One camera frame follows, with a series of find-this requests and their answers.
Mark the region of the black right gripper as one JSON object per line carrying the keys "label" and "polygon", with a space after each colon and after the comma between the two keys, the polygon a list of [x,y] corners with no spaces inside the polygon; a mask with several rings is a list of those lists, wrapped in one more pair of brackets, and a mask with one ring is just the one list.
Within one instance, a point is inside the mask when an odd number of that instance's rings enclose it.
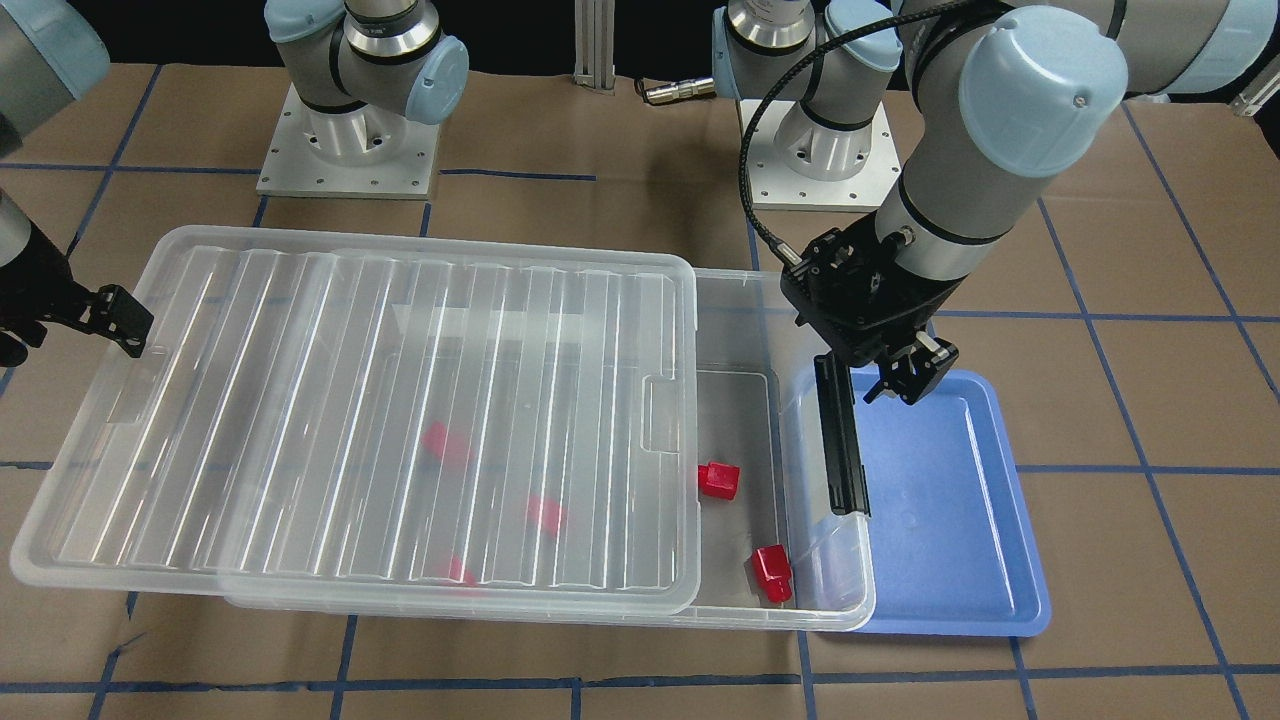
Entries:
{"label": "black right gripper", "polygon": [[[36,225],[26,245],[1,269],[1,365],[19,366],[44,345],[47,322],[83,334],[91,292],[74,281],[67,255]],[[154,314],[119,284],[101,286],[92,300],[92,333],[129,357],[146,350]]]}

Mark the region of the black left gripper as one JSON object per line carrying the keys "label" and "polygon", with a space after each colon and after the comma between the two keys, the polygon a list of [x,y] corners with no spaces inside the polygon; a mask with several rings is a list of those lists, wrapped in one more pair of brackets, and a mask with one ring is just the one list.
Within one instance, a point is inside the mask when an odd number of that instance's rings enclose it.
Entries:
{"label": "black left gripper", "polygon": [[878,380],[865,404],[891,395],[914,405],[959,360],[955,343],[919,337],[960,282],[901,266],[899,255],[918,243],[908,229],[879,237],[874,223],[855,222],[814,238],[781,275],[799,325],[809,325],[850,366],[876,363]]}

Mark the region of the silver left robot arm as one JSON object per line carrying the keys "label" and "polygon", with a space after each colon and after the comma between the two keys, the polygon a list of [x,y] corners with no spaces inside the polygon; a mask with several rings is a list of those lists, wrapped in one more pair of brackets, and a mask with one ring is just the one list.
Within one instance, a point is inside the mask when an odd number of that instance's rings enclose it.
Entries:
{"label": "silver left robot arm", "polygon": [[[914,404],[957,360],[927,333],[941,305],[1123,100],[1207,94],[1260,56],[1275,1],[730,1],[712,26],[716,92],[755,102],[739,191],[781,260],[799,325],[828,346],[818,398],[850,405],[850,372],[874,365],[870,402]],[[902,73],[924,132],[870,211],[796,250],[755,214],[762,136],[809,190],[847,190],[876,161],[876,114]]]}

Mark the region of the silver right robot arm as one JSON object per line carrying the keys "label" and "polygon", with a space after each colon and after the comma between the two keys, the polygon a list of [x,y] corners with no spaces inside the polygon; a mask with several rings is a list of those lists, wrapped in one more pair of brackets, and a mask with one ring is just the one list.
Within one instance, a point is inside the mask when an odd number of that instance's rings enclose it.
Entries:
{"label": "silver right robot arm", "polygon": [[[264,17],[314,117],[365,117],[436,126],[460,104],[468,49],[430,1],[270,1]],[[731,1],[713,22],[713,74],[635,88],[660,106],[695,97],[797,101],[813,128],[858,133],[902,59],[905,24],[876,1]],[[3,152],[106,73],[110,56],[67,1],[3,4]],[[116,284],[90,290],[67,255],[9,196],[3,197],[3,365],[19,366],[49,324],[96,334],[138,357],[152,314]]]}

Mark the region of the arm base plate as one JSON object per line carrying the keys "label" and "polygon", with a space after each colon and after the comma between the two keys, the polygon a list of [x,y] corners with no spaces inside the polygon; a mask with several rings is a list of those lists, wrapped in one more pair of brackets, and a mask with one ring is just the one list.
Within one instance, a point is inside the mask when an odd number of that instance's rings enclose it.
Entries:
{"label": "arm base plate", "polygon": [[256,191],[291,199],[428,200],[440,132],[369,105],[320,113],[289,87]]}
{"label": "arm base plate", "polygon": [[818,126],[796,102],[772,102],[748,155],[758,210],[874,211],[901,173],[883,105],[854,131]]}

